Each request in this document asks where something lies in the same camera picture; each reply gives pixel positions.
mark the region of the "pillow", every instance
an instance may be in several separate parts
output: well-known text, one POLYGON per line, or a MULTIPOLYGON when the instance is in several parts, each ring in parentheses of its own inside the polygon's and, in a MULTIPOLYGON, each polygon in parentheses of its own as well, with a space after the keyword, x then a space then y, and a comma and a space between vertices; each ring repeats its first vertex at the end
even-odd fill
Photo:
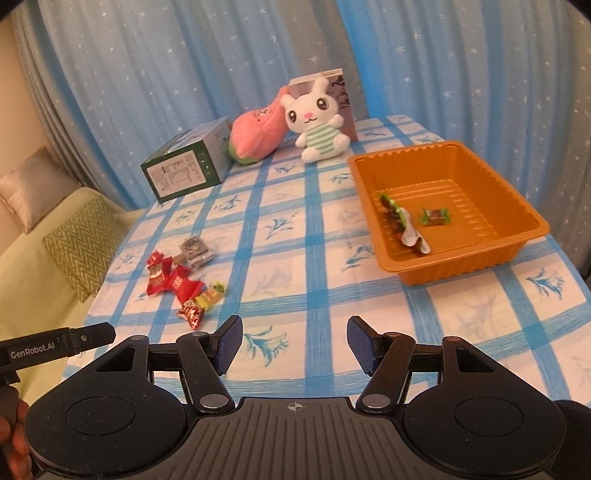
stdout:
POLYGON ((109 206, 96 198, 41 241, 84 302, 99 291, 124 238, 109 206))
POLYGON ((0 198, 29 233, 78 187, 42 147, 0 179, 0 198))

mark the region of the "green patterned cushion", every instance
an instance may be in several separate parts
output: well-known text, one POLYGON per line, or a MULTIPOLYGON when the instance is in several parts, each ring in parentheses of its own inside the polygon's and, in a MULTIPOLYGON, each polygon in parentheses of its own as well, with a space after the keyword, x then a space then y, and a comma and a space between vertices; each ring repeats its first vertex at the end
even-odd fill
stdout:
POLYGON ((124 236, 108 205, 96 198, 42 242, 84 302, 99 291, 124 236))

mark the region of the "pink plush toy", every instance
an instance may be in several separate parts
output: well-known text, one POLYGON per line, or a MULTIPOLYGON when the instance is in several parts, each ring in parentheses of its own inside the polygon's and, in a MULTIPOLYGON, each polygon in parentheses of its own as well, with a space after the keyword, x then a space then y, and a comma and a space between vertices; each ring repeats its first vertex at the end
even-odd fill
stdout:
POLYGON ((287 133, 285 109, 279 103, 289 93, 281 87, 275 100, 265 108, 243 113, 236 118, 230 132, 229 152, 244 165, 257 162, 275 150, 287 133))

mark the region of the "plush bunny toy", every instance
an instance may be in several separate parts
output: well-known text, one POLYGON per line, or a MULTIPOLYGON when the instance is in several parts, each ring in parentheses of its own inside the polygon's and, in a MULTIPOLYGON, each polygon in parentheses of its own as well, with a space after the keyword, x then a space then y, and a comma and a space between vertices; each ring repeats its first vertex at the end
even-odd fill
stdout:
POLYGON ((312 85, 312 91, 294 99, 291 95, 281 97, 285 107, 285 121, 290 130, 301 134, 295 141, 296 147, 306 147, 301 153, 304 163, 331 158, 349 148, 351 142, 339 128, 343 117, 339 115, 339 104, 326 95, 329 81, 319 76, 312 85))

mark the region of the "human hand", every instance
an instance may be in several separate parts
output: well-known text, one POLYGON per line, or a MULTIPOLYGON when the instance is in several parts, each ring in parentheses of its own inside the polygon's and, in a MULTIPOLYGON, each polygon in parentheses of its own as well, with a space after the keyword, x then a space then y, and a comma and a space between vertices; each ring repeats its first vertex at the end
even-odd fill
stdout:
POLYGON ((25 442, 25 434, 22 429, 22 423, 25 421, 25 416, 28 411, 29 405, 26 402, 19 400, 17 406, 17 424, 14 427, 14 432, 10 431, 10 424, 7 420, 4 417, 0 417, 0 444, 4 442, 12 442, 14 450, 8 456, 7 462, 8 467, 16 480, 30 480, 33 478, 31 473, 32 464, 31 457, 29 456, 29 447, 25 442))

